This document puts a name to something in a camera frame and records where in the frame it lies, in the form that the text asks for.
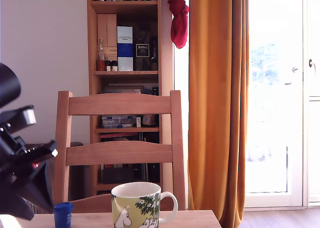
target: mug illustration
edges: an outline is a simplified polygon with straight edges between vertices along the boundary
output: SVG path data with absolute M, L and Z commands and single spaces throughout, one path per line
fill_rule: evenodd
M 115 228 L 125 228 L 125 225 L 131 226 L 132 221 L 129 219 L 129 208 L 124 208 L 120 213 L 118 220 L 115 222 Z
M 112 212 L 114 210 L 121 211 L 114 228 L 158 228 L 160 193 L 139 198 L 122 198 L 112 195 Z

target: blue and white box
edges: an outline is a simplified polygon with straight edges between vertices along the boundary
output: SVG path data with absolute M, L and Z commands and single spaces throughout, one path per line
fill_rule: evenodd
M 117 27 L 117 54 L 118 54 L 118 70 L 133 71 L 134 70 L 134 46 L 133 46 L 133 29 L 132 27 Z

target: shelf board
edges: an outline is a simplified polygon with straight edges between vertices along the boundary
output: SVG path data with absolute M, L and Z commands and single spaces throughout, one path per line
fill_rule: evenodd
M 159 81 L 159 71 L 95 71 L 93 74 L 115 83 L 158 83 Z
M 130 128 L 96 128 L 95 133 L 116 133 L 116 132 L 158 132 L 159 127 L 130 127 Z
M 157 17 L 158 12 L 157 1 L 91 1 L 91 6 L 98 14 Z
M 114 187 L 118 186 L 119 184 L 102 184 L 102 183 L 98 183 L 95 186 L 95 190 L 96 191 L 110 191 L 112 190 Z
M 93 74 L 96 76 L 158 75 L 159 71 L 117 71 L 117 72 L 95 71 Z

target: white mug rim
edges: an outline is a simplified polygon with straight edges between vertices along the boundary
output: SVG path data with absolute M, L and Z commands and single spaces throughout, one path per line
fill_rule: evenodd
M 152 186 L 155 186 L 156 188 L 157 188 L 157 191 L 156 192 L 153 192 L 153 193 L 150 193 L 150 194 L 143 194 L 142 196 L 117 196 L 116 194 L 115 194 L 115 192 L 117 191 L 117 189 L 120 189 L 120 188 L 122 188 L 122 187 L 125 187 L 125 186 L 127 186 L 127 185 L 139 185 L 139 184 L 148 184 L 148 185 L 150 185 L 150 184 L 152 184 Z M 161 193 L 161 187 L 158 185 L 158 184 L 156 184 L 156 183 L 151 183 L 151 182 L 130 182 L 130 183 L 124 183 L 124 184 L 120 184 L 120 185 L 118 185 L 118 186 L 116 186 L 116 187 L 114 187 L 112 190 L 111 190 L 111 195 L 113 195 L 113 196 L 115 196 L 115 197 L 120 197 L 120 198 L 128 198 L 128 199 L 130 199 L 130 198 L 140 198 L 140 197 L 148 197 L 148 196 L 153 196 L 154 194 L 157 194 L 157 193 Z

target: wooden floor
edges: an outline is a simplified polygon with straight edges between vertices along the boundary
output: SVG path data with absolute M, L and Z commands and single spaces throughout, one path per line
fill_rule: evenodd
M 245 212 L 239 228 L 320 228 L 320 209 Z

